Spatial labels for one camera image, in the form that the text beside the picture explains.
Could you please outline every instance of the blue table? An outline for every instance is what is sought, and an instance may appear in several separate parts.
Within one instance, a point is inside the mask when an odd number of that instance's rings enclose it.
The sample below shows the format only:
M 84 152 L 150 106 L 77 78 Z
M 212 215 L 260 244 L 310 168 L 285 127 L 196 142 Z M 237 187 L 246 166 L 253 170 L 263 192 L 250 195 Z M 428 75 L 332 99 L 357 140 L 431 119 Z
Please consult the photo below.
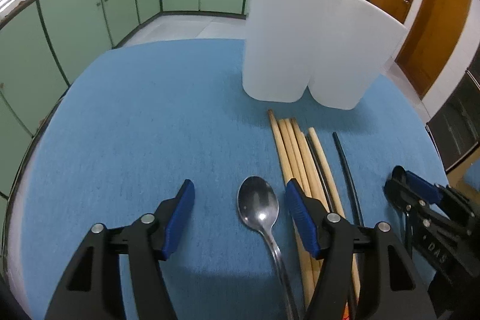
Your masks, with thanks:
M 42 319 L 70 257 L 96 222 L 131 224 L 173 197 L 184 179 L 196 188 L 178 251 L 161 263 L 179 319 L 283 319 L 269 252 L 236 215 L 242 181 L 260 175 L 274 188 L 273 233 L 303 308 L 291 218 L 270 124 L 295 116 L 315 127 L 351 219 L 332 131 L 349 161 L 365 224 L 402 221 L 383 184 L 396 164 L 447 184 L 425 129 L 402 93 L 380 76 L 350 111 L 323 107 L 308 91 L 295 103 L 253 100 L 242 89 L 241 40 L 179 40 L 109 51 L 75 81 L 37 150 L 22 220 L 23 276 L 33 319 Z M 426 283 L 433 276 L 416 259 Z M 136 311 L 128 262 L 121 259 L 129 319 Z

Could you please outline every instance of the tile floor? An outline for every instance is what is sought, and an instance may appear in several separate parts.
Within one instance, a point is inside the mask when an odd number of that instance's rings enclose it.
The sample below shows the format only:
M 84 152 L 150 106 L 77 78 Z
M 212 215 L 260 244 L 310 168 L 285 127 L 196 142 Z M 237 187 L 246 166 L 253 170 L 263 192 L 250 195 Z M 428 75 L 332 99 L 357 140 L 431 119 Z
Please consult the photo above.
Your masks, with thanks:
M 138 31 L 125 46 L 162 40 L 185 39 L 245 39 L 245 20 L 214 16 L 161 16 Z M 392 59 L 383 71 L 405 95 L 426 124 L 430 115 L 405 74 Z

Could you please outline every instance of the metal screw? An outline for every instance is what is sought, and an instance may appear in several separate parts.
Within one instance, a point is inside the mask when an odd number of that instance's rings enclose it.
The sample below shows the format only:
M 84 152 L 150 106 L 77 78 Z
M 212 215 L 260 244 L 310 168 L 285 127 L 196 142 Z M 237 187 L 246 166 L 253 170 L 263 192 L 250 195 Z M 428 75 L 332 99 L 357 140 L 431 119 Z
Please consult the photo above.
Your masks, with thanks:
M 340 216 L 336 213 L 329 213 L 327 215 L 327 220 L 330 221 L 331 223 L 337 223 L 340 221 Z
M 382 232 L 388 232 L 390 230 L 390 224 L 382 221 L 378 223 L 378 229 L 380 229 Z
M 100 224 L 100 223 L 95 224 L 95 225 L 92 227 L 91 231 L 92 231 L 94 234 L 99 234 L 100 232 L 103 231 L 103 224 Z
M 153 221 L 155 221 L 155 216 L 153 216 L 152 213 L 147 213 L 142 216 L 140 221 L 143 222 L 144 224 L 150 224 L 150 223 L 153 223 Z

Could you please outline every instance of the metal spoon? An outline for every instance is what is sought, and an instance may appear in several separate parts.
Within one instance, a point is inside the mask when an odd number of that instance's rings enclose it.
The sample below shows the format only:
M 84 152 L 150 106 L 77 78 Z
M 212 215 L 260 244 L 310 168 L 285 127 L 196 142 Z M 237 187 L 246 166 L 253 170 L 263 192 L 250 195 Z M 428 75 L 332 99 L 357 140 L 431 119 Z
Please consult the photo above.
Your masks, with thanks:
M 237 208 L 240 219 L 250 229 L 260 233 L 272 253 L 275 269 L 283 288 L 286 316 L 298 320 L 297 307 L 292 294 L 289 277 L 280 254 L 280 248 L 272 235 L 272 227 L 278 217 L 278 200 L 272 187 L 259 176 L 251 176 L 243 181 L 238 191 Z

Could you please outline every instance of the bundle of chopsticks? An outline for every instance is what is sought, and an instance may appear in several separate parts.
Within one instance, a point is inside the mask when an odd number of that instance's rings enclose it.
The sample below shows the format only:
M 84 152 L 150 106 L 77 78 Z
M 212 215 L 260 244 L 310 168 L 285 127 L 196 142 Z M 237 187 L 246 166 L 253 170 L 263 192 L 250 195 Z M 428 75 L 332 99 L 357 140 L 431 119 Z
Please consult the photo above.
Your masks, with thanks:
M 327 212 L 335 212 L 345 218 L 345 213 L 338 196 L 337 187 L 330 171 L 322 145 L 314 128 L 308 129 L 307 137 L 302 133 L 294 118 L 276 120 L 273 111 L 268 110 L 268 117 L 277 145 L 278 157 L 285 184 L 295 178 L 307 197 L 320 200 Z M 302 241 L 295 228 L 298 257 L 303 284 L 305 308 L 313 296 L 322 268 L 322 260 L 316 260 L 303 248 Z M 354 308 L 360 292 L 360 279 L 357 260 L 352 262 L 352 291 L 349 295 L 350 318 L 354 318 Z

